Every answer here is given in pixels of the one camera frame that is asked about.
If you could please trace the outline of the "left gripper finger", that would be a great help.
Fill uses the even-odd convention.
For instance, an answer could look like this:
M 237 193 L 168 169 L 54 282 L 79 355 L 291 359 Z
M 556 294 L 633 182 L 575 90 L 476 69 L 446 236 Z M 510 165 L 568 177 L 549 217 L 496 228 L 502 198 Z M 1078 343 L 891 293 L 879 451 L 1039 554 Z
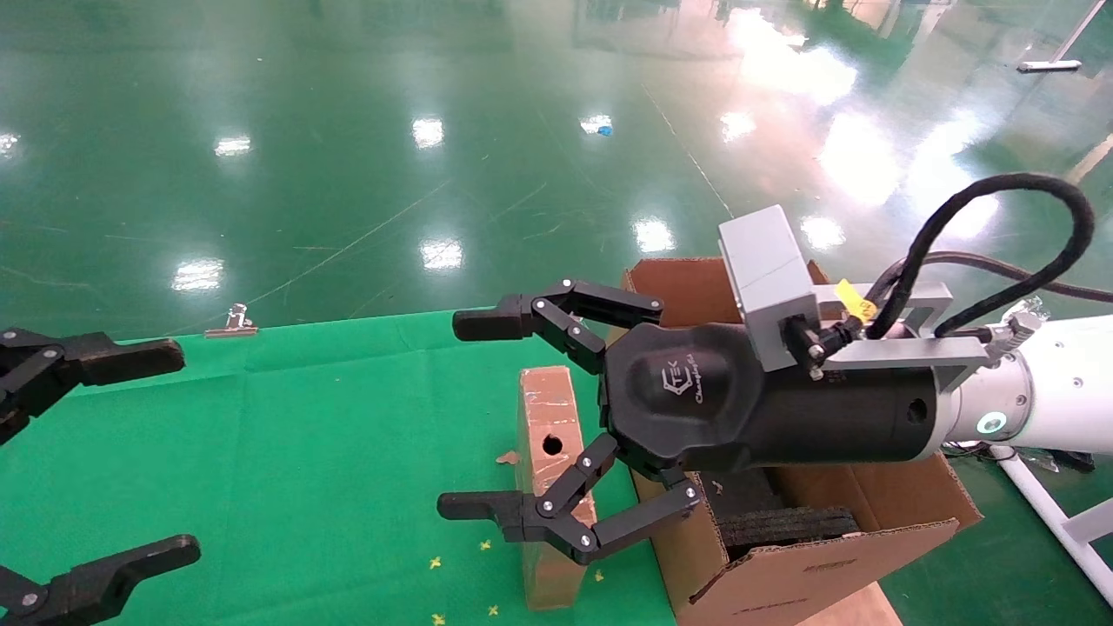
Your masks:
M 135 587 L 198 563 L 200 542 L 183 534 L 83 563 L 37 583 L 1 568 L 3 625 L 96 625 L 124 612 Z
M 10 327 L 1 336 L 1 443 L 76 387 L 104 387 L 183 371 L 171 338 L 119 344 L 104 332 L 52 338 Z

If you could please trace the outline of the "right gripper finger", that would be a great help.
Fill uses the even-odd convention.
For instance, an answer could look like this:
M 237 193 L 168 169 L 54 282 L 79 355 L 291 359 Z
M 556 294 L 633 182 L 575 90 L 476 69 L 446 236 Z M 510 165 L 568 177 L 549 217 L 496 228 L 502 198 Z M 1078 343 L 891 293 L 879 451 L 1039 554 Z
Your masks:
M 604 370 L 607 343 L 585 321 L 632 329 L 658 324 L 663 301 L 579 280 L 562 280 L 536 294 L 511 294 L 493 309 L 457 310 L 454 336 L 462 342 L 516 341 L 539 336 L 589 374 Z
M 540 496 L 520 490 L 449 492 L 439 496 L 437 512 L 446 520 L 489 519 L 505 542 L 546 542 L 572 563 L 587 566 L 642 542 L 667 524 L 680 522 L 703 501 L 700 489 L 681 470 L 668 469 L 664 493 L 600 522 L 580 522 L 574 509 L 623 454 L 615 437 L 601 433 Z

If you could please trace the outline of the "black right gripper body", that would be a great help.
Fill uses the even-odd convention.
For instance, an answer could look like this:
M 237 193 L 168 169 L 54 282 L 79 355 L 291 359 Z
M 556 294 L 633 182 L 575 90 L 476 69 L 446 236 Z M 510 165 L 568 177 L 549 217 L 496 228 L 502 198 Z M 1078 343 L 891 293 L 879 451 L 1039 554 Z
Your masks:
M 929 368 L 766 371 L 741 324 L 639 324 L 607 348 L 605 429 L 643 475 L 902 463 L 929 452 Z

